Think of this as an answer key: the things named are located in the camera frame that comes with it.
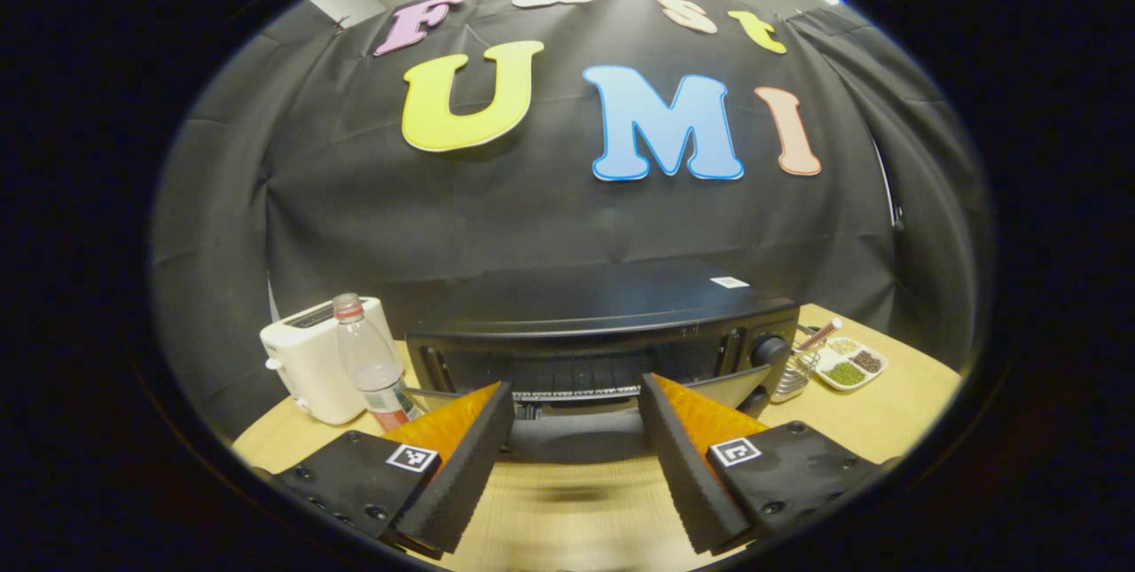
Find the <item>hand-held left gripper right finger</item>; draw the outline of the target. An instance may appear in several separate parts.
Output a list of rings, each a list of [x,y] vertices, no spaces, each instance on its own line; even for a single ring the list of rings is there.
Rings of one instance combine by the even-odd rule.
[[[695,552],[798,530],[885,471],[812,424],[767,427],[661,375],[642,375],[638,410]]]

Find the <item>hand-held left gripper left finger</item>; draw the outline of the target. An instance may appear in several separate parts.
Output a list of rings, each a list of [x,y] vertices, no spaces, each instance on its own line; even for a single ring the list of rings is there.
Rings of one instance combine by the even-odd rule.
[[[491,382],[381,437],[340,435],[266,482],[372,540],[451,554],[514,419],[511,382]]]

